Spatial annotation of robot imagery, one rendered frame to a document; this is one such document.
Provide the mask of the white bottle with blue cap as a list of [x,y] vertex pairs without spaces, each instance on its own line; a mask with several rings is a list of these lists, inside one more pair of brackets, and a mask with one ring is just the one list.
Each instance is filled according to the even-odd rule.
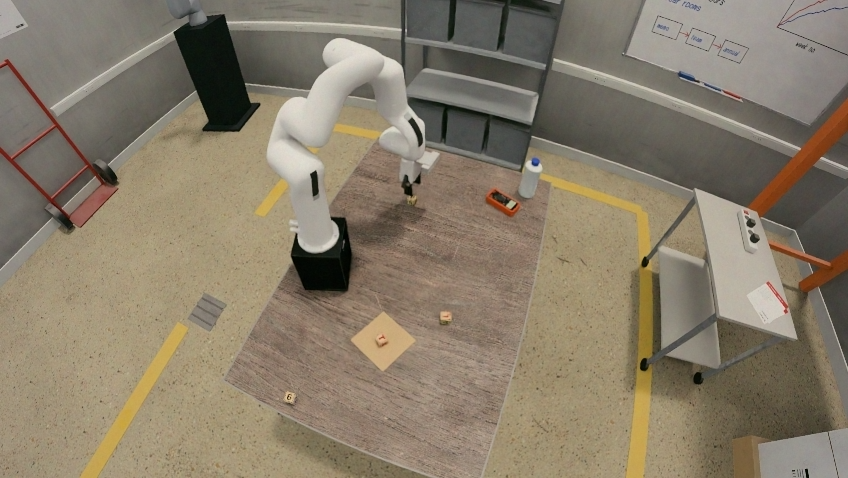
[[532,161],[530,160],[526,163],[520,187],[518,189],[518,192],[522,197],[532,198],[534,196],[541,172],[542,165],[540,164],[539,159],[532,158]]

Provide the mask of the tan square mat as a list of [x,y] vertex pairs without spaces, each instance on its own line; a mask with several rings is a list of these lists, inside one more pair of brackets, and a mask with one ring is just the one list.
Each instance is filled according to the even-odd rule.
[[[388,344],[379,347],[375,336],[384,332]],[[351,341],[382,371],[390,366],[416,340],[384,311]]]

